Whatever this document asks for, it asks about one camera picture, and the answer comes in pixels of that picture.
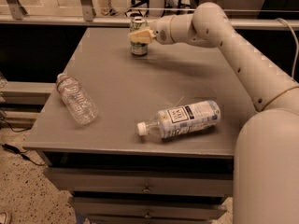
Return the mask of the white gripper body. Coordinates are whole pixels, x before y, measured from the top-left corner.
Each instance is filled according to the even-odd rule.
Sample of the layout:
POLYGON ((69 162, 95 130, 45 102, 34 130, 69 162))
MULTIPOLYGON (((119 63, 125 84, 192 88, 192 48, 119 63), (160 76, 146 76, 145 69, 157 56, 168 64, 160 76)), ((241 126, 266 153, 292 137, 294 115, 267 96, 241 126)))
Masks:
POLYGON ((164 16, 150 24, 150 28, 156 35, 156 40, 162 45, 174 44, 171 36, 171 21, 173 16, 164 16))

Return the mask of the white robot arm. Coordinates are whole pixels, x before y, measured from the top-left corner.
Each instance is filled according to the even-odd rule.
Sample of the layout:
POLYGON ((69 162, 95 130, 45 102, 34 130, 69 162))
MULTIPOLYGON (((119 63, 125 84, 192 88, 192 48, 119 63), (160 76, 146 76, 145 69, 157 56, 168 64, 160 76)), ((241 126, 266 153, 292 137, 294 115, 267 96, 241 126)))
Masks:
POLYGON ((235 145, 233 224, 299 224, 299 84, 254 48, 223 9, 206 2, 129 34, 133 42, 218 48, 257 114, 235 145))

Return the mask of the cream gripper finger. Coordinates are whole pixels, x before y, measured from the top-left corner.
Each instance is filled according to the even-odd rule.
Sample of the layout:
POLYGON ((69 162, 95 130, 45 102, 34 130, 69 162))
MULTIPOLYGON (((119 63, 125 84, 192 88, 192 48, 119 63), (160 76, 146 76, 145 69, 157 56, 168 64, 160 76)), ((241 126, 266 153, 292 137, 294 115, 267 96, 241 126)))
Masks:
POLYGON ((131 42, 141 44, 150 44, 156 38, 150 28, 132 31, 128 36, 131 42))

